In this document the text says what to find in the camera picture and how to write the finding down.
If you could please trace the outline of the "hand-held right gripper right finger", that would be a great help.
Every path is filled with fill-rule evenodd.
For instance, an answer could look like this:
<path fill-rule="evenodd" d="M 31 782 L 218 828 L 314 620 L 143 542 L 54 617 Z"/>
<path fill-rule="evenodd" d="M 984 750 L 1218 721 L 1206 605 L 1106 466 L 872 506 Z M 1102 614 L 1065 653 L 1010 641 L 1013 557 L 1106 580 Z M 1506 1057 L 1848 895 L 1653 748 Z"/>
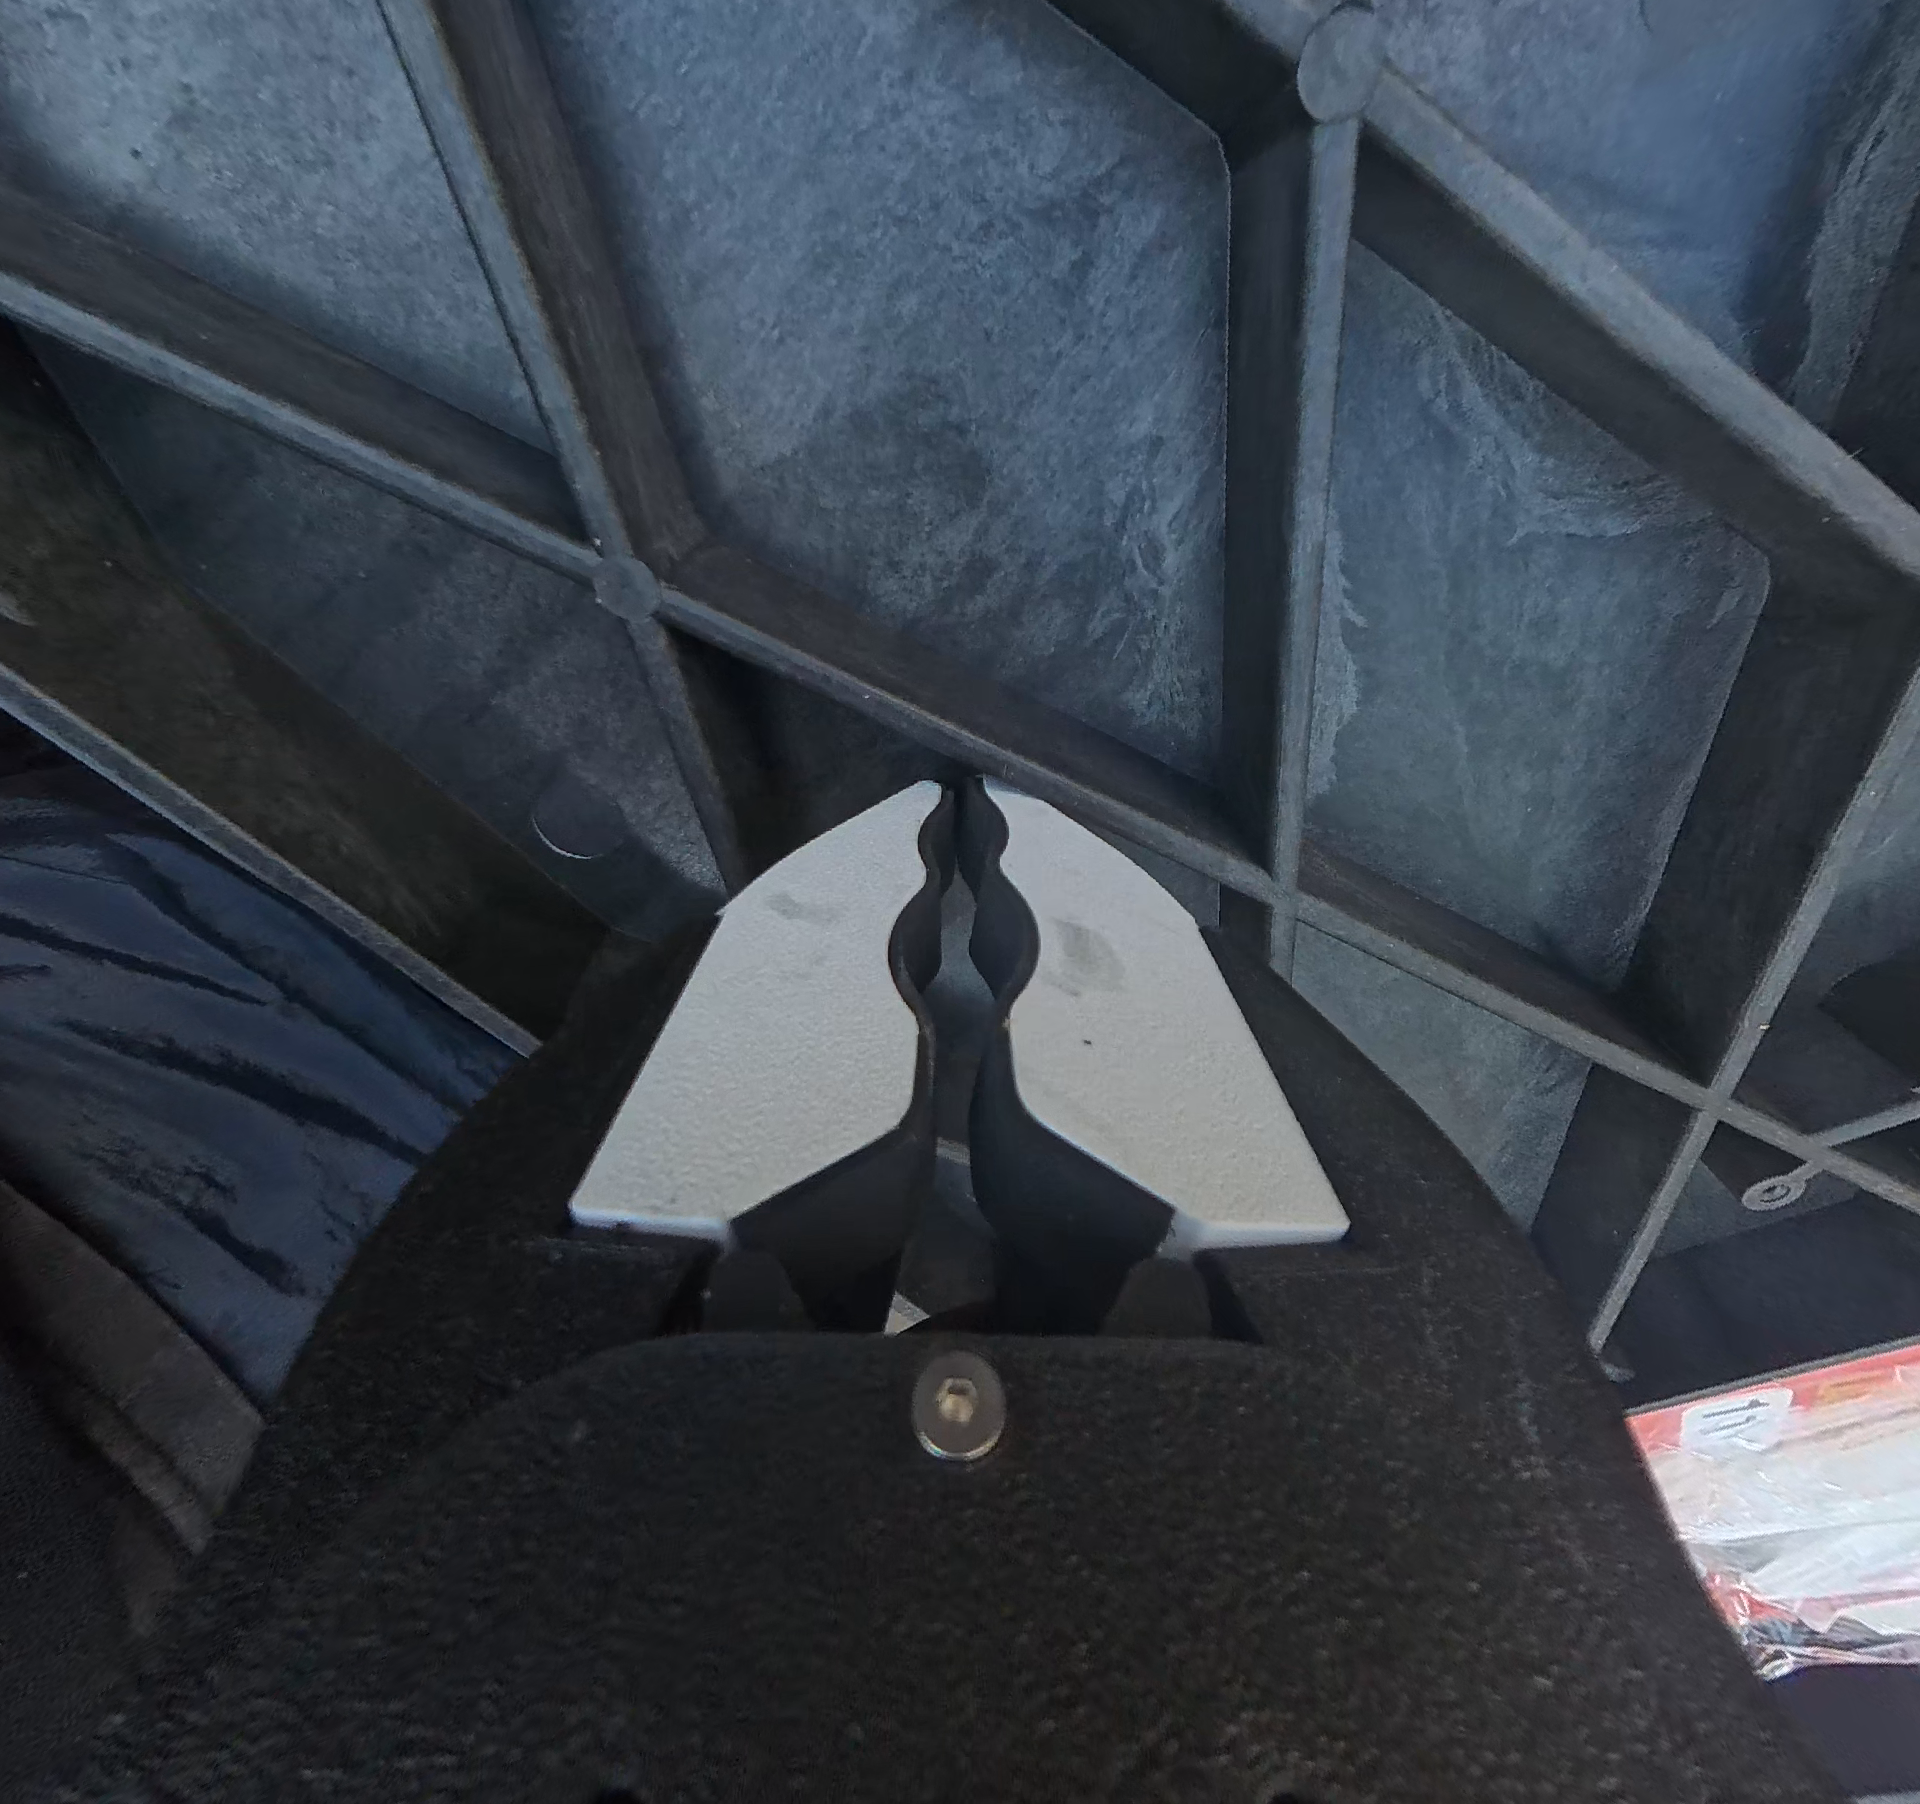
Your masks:
<path fill-rule="evenodd" d="M 991 997 L 972 1193 L 1018 1328 L 1095 1333 L 1148 1264 L 1347 1240 L 1219 959 L 1159 879 L 995 777 L 964 792 L 957 862 Z"/>

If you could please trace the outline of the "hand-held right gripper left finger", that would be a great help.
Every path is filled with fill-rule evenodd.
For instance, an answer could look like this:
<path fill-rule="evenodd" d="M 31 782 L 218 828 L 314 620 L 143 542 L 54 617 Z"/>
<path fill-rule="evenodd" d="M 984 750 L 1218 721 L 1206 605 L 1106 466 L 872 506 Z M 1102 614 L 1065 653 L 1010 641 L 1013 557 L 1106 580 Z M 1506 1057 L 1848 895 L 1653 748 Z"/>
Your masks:
<path fill-rule="evenodd" d="M 575 1226 L 756 1253 L 814 1326 L 886 1326 L 938 1160 L 954 806 L 913 782 L 721 906 L 570 1193 Z"/>

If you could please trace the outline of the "dark ribbed plastic crate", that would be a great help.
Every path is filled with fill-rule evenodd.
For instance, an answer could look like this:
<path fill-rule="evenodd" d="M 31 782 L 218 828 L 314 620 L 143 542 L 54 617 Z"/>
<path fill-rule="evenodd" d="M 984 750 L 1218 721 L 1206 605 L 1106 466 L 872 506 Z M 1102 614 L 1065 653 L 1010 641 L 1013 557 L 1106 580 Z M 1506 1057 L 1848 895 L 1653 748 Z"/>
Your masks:
<path fill-rule="evenodd" d="M 1065 802 L 1643 1406 L 1916 1335 L 1916 0 L 4 0 L 4 720 L 516 1053 Z"/>

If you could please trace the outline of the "red and white plastic packet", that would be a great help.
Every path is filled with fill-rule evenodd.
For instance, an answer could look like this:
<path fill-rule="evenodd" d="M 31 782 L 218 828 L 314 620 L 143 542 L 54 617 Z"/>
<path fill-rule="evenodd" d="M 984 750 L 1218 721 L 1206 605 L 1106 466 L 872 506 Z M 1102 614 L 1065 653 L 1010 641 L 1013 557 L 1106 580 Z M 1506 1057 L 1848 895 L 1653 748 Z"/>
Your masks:
<path fill-rule="evenodd" d="M 1916 1667 L 1916 1337 L 1643 1406 L 1626 1425 L 1754 1671 Z"/>

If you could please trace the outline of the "person's black zipped jacket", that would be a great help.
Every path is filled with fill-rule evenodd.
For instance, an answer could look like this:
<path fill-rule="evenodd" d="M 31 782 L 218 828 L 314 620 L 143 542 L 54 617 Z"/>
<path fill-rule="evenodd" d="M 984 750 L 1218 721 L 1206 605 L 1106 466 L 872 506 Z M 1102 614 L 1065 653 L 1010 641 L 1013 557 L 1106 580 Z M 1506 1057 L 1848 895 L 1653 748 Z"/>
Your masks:
<path fill-rule="evenodd" d="M 4 1799 L 174 1799 L 169 1713 L 258 1623 L 228 1523 L 283 1370 L 14 1181 L 2 1286 Z"/>

